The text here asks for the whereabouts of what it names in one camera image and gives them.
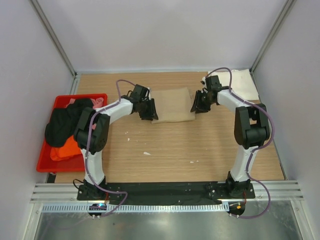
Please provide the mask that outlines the beige t shirt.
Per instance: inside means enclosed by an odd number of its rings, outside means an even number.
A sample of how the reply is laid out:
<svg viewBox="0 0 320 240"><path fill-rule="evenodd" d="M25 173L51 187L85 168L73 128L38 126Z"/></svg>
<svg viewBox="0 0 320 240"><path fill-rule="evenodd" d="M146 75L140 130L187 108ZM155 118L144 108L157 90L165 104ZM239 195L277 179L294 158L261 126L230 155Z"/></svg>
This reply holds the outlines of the beige t shirt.
<svg viewBox="0 0 320 240"><path fill-rule="evenodd" d="M150 94L154 99L158 120L152 124L177 123L195 120L195 113L191 112L192 100L187 87L152 90Z"/></svg>

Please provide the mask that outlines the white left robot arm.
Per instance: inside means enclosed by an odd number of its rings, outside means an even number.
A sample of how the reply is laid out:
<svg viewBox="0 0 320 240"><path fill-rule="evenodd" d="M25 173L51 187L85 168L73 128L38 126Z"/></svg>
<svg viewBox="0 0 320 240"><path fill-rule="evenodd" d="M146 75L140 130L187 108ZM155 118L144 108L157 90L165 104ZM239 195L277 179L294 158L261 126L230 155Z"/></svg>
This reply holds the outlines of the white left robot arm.
<svg viewBox="0 0 320 240"><path fill-rule="evenodd" d="M107 144L109 128L115 121L138 113L141 120L157 120L155 100L148 87L135 84L133 90L108 105L86 107L74 132L74 140L81 150L85 177L83 185L93 199L101 200L106 194L106 176L103 171L102 151Z"/></svg>

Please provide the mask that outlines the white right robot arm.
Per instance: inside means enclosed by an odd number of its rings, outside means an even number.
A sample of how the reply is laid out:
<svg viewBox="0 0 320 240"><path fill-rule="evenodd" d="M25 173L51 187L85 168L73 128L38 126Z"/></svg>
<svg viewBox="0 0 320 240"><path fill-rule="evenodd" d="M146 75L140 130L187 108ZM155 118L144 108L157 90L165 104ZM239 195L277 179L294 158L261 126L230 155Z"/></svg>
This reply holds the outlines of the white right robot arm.
<svg viewBox="0 0 320 240"><path fill-rule="evenodd" d="M241 198L249 190L248 176L256 157L256 151L270 137L267 109L264 104L244 100L228 86L222 86L217 75L201 81L202 90L195 93L191 112L207 113L211 105L223 105L234 113L234 139L238 145L234 165L225 180L225 192L231 198Z"/></svg>

